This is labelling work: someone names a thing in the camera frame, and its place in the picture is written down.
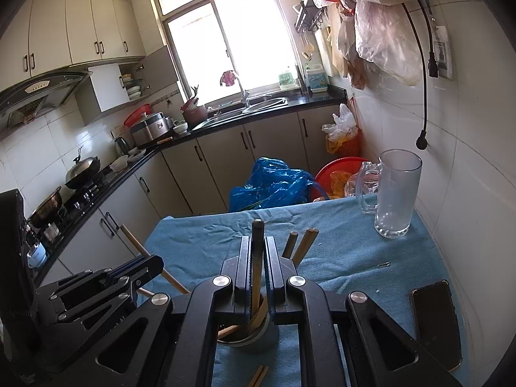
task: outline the window frame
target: window frame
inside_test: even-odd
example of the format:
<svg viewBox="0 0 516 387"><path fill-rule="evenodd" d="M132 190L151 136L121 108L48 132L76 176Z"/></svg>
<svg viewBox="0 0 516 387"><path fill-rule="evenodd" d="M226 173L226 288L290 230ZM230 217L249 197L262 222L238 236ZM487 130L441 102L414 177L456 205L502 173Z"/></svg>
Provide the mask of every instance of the window frame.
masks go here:
<svg viewBox="0 0 516 387"><path fill-rule="evenodd" d="M288 23L281 10L279 1L274 0L274 2L276 3L278 10L280 11L280 15L283 18L283 22L285 23L285 26L287 26ZM212 6L213 12L215 13L217 23L219 25L220 31L221 31L223 39L224 39L224 43L227 48L228 57L230 58L230 61L231 61L231 64L233 65L234 71L237 72L237 74L238 74L238 68L236 66L235 59L231 52L231 47L228 42L228 37L226 36L224 27L220 20L220 15L217 10L217 6L215 4L215 0L192 0L188 3L186 3L185 5L182 5L181 7L178 7L175 10L172 10L171 12L169 12L167 14L163 14L159 0L154 0L154 3L155 3L156 10L158 12L159 21L161 23L161 26L163 27L164 35L166 37L167 43L170 48L170 53L172 55L172 61L175 66L177 76L179 77L179 81L180 81L180 84L181 84L181 87L183 90L183 94L186 98L192 97L193 92L192 92L192 89L190 88L190 84L188 83L188 80L186 78L186 74L185 74L183 66L181 64L181 59L179 57L179 54L177 53L174 39L172 38L170 28L168 27L168 23L171 22L172 20L175 20L175 19L185 15L186 13L188 13L192 10L195 10L196 8L199 8L204 5L208 5L208 4ZM291 41L291 47L292 47L292 51L294 53L294 57L295 57L296 61L299 63L299 59L298 59L299 57L298 57L298 53L296 50L296 45L294 44L291 31L288 29L288 27L287 27L287 35ZM251 95L257 95L257 94L264 94L264 93L278 91L279 89L280 89L280 87L278 84L271 84L271 85L267 85L267 86L263 86L263 87L258 87L257 89L244 89L244 90L249 91L251 93ZM237 99L239 100L239 95L240 95L240 90L238 89L238 91L236 91L235 93L233 93L230 96L226 96L221 99L216 99L209 103L213 104L213 105L217 105L217 104L223 104L223 103L229 102L229 101L236 101Z"/></svg>

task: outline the metal screw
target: metal screw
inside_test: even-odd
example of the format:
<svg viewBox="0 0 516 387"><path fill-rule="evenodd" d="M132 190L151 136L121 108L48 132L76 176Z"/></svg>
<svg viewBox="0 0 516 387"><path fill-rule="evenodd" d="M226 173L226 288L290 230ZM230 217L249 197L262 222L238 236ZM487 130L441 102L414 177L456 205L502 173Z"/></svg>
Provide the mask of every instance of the metal screw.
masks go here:
<svg viewBox="0 0 516 387"><path fill-rule="evenodd" d="M168 302L167 294L154 294L151 298L151 301L154 305L163 305Z"/></svg>
<svg viewBox="0 0 516 387"><path fill-rule="evenodd" d="M367 301L366 294L364 294L361 291L352 292L351 294L349 294L349 298L351 298L351 300L353 302L358 302L358 303L363 303L363 302Z"/></svg>
<svg viewBox="0 0 516 387"><path fill-rule="evenodd" d="M225 275L218 275L213 278L213 285L216 286L226 286L231 282L231 279L229 279L228 276Z"/></svg>
<svg viewBox="0 0 516 387"><path fill-rule="evenodd" d="M306 279L299 275L294 275L288 278L288 282L293 286L303 286L306 283Z"/></svg>

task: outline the blue plastic bag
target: blue plastic bag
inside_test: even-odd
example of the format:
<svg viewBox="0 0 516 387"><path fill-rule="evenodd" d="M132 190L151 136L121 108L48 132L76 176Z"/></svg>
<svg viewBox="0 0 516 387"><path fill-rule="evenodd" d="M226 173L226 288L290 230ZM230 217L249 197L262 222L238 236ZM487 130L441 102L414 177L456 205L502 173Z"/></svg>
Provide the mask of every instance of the blue plastic bag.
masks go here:
<svg viewBox="0 0 516 387"><path fill-rule="evenodd" d="M231 190L228 212L304 204L314 183L314 177L304 170L289 169L281 160L259 158L244 187Z"/></svg>

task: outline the smartphone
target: smartphone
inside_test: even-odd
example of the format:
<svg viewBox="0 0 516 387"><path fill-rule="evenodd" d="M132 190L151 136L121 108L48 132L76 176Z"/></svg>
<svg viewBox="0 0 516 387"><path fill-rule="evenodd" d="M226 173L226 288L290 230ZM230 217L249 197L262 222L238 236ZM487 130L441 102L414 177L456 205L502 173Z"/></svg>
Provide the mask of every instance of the smartphone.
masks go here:
<svg viewBox="0 0 516 387"><path fill-rule="evenodd" d="M448 371L462 362L459 324L448 281L412 291L417 341Z"/></svg>

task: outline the mug handle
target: mug handle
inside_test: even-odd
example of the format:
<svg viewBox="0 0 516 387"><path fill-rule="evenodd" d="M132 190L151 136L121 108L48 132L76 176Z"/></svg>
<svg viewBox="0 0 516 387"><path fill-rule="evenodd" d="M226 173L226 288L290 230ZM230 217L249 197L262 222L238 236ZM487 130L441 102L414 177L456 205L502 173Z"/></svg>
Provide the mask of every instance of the mug handle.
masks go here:
<svg viewBox="0 0 516 387"><path fill-rule="evenodd" d="M380 173L379 164L372 164L370 161L363 162L362 166L360 167L360 171L358 172L357 183L355 186L355 196L357 197L359 205L362 207L363 213L376 213L377 205L369 205L362 195L362 184L364 181L364 176L370 173Z"/></svg>

